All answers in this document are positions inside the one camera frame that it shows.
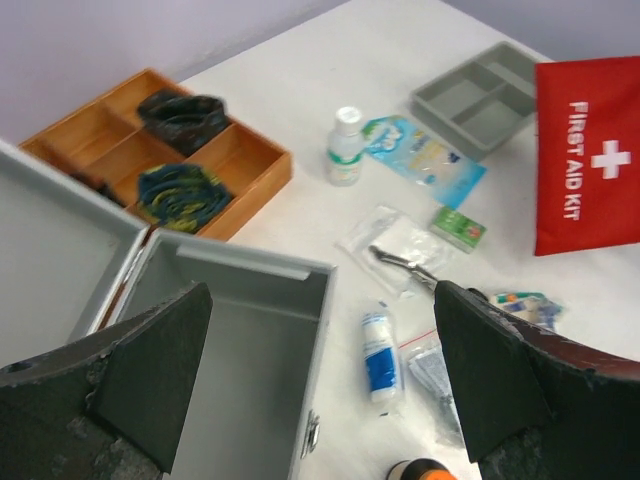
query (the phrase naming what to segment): red first aid kit pouch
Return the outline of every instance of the red first aid kit pouch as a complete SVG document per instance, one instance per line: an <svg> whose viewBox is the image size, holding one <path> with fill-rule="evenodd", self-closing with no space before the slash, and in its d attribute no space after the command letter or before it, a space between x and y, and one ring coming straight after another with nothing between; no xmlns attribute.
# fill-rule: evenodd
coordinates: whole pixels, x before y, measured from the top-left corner
<svg viewBox="0 0 640 480"><path fill-rule="evenodd" d="M640 242L640 57L536 66L536 255Z"/></svg>

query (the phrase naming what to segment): brown wooden tray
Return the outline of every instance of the brown wooden tray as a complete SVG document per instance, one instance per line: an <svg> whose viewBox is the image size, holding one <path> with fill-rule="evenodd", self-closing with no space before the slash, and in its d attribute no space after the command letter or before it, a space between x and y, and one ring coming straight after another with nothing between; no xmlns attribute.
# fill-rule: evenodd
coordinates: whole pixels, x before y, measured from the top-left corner
<svg viewBox="0 0 640 480"><path fill-rule="evenodd" d="M185 158L146 132L136 108L162 88L191 93L147 69L34 135L20 146L65 173L106 180L127 211L138 175L153 166L189 162L214 172L234 199L197 235L228 240L291 179L291 154L229 117L231 125Z"/></svg>

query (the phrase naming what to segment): small green and white box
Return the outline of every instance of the small green and white box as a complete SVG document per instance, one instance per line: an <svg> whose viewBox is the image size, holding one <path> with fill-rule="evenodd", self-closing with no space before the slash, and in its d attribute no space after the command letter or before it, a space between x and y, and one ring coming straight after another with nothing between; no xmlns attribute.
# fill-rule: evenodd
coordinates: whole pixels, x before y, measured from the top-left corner
<svg viewBox="0 0 640 480"><path fill-rule="evenodd" d="M487 231L483 225L449 207L440 209L429 230L465 253L473 252Z"/></svg>

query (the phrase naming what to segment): gray box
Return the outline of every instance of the gray box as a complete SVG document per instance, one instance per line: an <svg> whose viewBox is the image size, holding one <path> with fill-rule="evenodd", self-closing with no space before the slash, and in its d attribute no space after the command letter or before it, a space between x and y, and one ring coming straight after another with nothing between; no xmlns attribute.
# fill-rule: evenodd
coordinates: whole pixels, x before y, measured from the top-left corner
<svg viewBox="0 0 640 480"><path fill-rule="evenodd" d="M535 113L536 60L499 43L411 94L411 111L431 130L480 161Z"/></svg>
<svg viewBox="0 0 640 480"><path fill-rule="evenodd" d="M206 282L213 310L167 478L297 477L318 440L333 267L162 229L143 246L148 225L3 142L0 188L0 366Z"/></svg>

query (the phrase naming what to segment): orange cap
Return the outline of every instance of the orange cap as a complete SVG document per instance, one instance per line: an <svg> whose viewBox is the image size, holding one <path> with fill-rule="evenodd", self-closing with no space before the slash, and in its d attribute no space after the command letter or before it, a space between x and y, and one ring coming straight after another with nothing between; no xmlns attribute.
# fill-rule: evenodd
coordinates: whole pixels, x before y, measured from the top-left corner
<svg viewBox="0 0 640 480"><path fill-rule="evenodd" d="M431 470L424 474L420 480L457 480L456 477L451 475L445 470Z"/></svg>

